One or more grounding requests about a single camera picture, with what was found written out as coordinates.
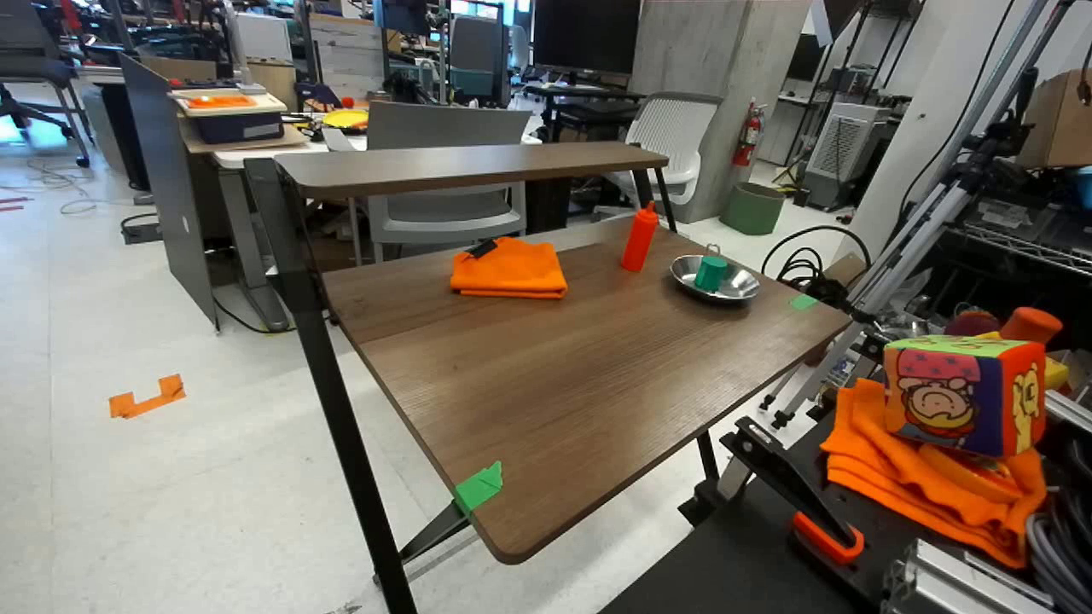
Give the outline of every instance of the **trash can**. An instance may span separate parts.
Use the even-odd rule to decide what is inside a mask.
[[[1092,212],[1092,166],[1078,171],[1078,205]]]
[[[784,195],[764,185],[737,185],[720,207],[720,223],[743,236],[770,236],[782,214]]]

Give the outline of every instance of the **box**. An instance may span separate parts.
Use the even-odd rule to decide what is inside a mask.
[[[1030,96],[1025,123],[1030,132],[1019,151],[1019,166],[1087,166],[1092,163],[1092,106],[1078,96],[1082,71],[1060,71],[1041,83]]]
[[[972,456],[1030,451],[1046,435],[1046,344],[905,338],[884,349],[884,423],[914,443]]]
[[[174,90],[172,99],[206,143],[241,143],[282,138],[282,102],[271,93]]]

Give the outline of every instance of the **orange tool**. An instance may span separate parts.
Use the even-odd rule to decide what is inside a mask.
[[[174,371],[160,378],[160,394],[155,400],[136,404],[135,394],[108,397],[108,415],[135,420],[177,400],[183,400],[183,382]]]
[[[725,443],[733,462],[749,464],[764,485],[799,509],[791,514],[795,539],[827,556],[834,567],[852,567],[865,556],[865,534],[827,504],[827,498],[795,470],[784,447],[769,430],[743,415],[737,435],[727,435]]]

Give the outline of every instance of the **fire extinguisher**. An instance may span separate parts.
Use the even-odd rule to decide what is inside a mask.
[[[740,171],[751,166],[754,148],[757,148],[757,132],[762,132],[762,108],[757,108],[754,99],[751,99],[743,130],[740,130],[740,138],[737,138],[737,151],[732,153],[732,163],[733,163],[733,166],[740,166]]]

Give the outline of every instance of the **orange handle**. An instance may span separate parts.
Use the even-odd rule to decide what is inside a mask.
[[[791,514],[791,534],[817,545],[836,567],[852,567],[865,556],[865,534],[852,529],[852,545],[844,545],[830,534],[823,534],[806,512]]]

